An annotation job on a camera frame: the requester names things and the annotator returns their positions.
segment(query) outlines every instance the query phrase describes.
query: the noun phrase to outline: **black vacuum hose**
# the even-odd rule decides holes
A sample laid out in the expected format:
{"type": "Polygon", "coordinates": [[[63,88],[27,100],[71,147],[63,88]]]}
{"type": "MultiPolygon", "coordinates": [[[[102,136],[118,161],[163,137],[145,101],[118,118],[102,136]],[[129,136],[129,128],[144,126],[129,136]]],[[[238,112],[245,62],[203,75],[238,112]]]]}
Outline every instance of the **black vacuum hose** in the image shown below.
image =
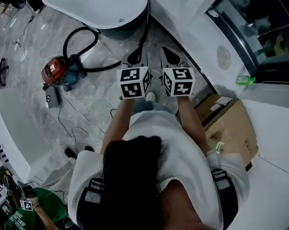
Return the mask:
{"type": "MultiPolygon", "coordinates": [[[[139,44],[138,46],[140,45],[143,45],[145,43],[145,40],[146,40],[146,37],[148,35],[148,32],[149,32],[149,27],[150,27],[150,14],[149,14],[149,1],[148,1],[148,5],[147,5],[147,8],[146,8],[146,23],[145,23],[145,29],[144,29],[144,34],[143,36],[141,37],[140,41],[139,41],[139,44]]],[[[78,58],[80,57],[82,54],[84,54],[86,51],[90,50],[92,47],[94,47],[97,42],[98,42],[98,33],[94,30],[92,30],[91,28],[87,27],[87,26],[84,26],[84,27],[80,27],[76,30],[74,30],[72,33],[69,34],[69,36],[67,37],[67,39],[65,40],[64,42],[64,46],[63,46],[63,56],[68,59],[68,56],[67,56],[67,45],[71,39],[71,37],[78,33],[79,31],[83,31],[83,30],[88,30],[88,31],[91,31],[94,35],[95,35],[95,40],[90,44],[88,45],[86,48],[82,49],[80,52],[78,52],[76,55],[75,55],[75,58],[78,58]]],[[[82,68],[82,71],[83,72],[99,72],[99,71],[105,71],[105,70],[110,70],[110,69],[113,69],[117,66],[119,66],[121,64],[121,61],[118,61],[116,62],[115,64],[112,64],[112,65],[109,65],[109,66],[106,66],[106,67],[98,67],[98,68],[82,68]]]]}

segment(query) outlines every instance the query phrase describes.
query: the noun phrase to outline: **vacuum cleaner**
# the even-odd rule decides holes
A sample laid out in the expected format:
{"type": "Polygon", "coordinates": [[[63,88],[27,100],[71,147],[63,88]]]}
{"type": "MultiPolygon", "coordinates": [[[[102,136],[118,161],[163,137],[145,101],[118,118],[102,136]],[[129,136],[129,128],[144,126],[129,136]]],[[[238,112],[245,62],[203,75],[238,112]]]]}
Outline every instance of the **vacuum cleaner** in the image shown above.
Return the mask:
{"type": "MultiPolygon", "coordinates": [[[[145,24],[145,30],[142,38],[140,39],[139,46],[143,45],[148,31],[149,31],[149,18],[150,18],[150,4],[148,0],[147,8],[146,8],[146,24],[145,24]]],[[[99,72],[99,71],[105,71],[110,70],[112,68],[115,68],[121,64],[121,61],[118,61],[115,64],[106,66],[106,67],[100,67],[100,68],[92,68],[87,69],[83,68],[82,63],[79,59],[79,57],[90,50],[92,47],[96,45],[98,42],[98,33],[94,31],[93,29],[87,27],[86,25],[84,27],[78,28],[74,30],[65,40],[64,46],[63,46],[63,56],[57,56],[52,58],[48,64],[46,64],[42,70],[42,78],[44,81],[43,90],[46,91],[50,86],[58,87],[58,86],[64,86],[64,90],[70,91],[72,90],[72,87],[77,83],[79,77],[86,77],[87,73],[89,72],[99,72]],[[75,55],[67,56],[67,45],[71,39],[71,37],[78,33],[79,31],[88,30],[92,32],[95,35],[95,40],[86,48],[81,50],[75,55]]]]}

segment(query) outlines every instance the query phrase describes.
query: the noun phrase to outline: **white t-shirt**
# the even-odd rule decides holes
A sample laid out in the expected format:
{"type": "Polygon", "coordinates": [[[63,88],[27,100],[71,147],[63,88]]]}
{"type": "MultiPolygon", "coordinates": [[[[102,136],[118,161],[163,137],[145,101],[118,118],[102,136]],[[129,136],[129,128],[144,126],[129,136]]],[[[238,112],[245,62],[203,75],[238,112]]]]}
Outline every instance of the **white t-shirt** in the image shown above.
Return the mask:
{"type": "MultiPolygon", "coordinates": [[[[247,198],[250,188],[240,154],[210,152],[206,158],[174,115],[164,111],[144,111],[133,115],[123,140],[138,136],[159,136],[167,146],[161,154],[157,174],[160,189],[164,190],[173,179],[179,180],[203,224],[215,229],[223,228],[222,209],[211,170],[223,169],[231,177],[238,206],[247,198]]],[[[68,196],[69,216],[76,224],[81,194],[92,178],[102,176],[102,170],[103,155],[91,151],[82,151],[78,155],[68,196]]],[[[99,203],[99,196],[94,201],[99,203]]]]}

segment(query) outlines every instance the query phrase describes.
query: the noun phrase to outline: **cardboard box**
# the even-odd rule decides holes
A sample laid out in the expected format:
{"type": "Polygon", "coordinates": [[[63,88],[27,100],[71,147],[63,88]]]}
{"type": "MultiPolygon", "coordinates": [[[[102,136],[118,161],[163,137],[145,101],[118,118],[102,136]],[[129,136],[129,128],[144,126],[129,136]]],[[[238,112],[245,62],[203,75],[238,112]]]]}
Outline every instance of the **cardboard box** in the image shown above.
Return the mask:
{"type": "Polygon", "coordinates": [[[223,154],[240,153],[245,166],[257,154],[256,135],[240,100],[211,94],[195,110],[207,140],[224,142],[223,154]]]}

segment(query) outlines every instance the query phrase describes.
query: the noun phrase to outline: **small bottle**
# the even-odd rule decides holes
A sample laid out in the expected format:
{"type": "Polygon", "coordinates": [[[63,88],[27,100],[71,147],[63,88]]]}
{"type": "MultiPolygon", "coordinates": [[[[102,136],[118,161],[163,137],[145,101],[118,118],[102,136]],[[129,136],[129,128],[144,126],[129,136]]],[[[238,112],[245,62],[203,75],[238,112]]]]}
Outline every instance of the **small bottle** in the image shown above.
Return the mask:
{"type": "Polygon", "coordinates": [[[255,77],[251,78],[249,76],[240,76],[236,79],[237,85],[249,86],[255,82],[255,77]]]}

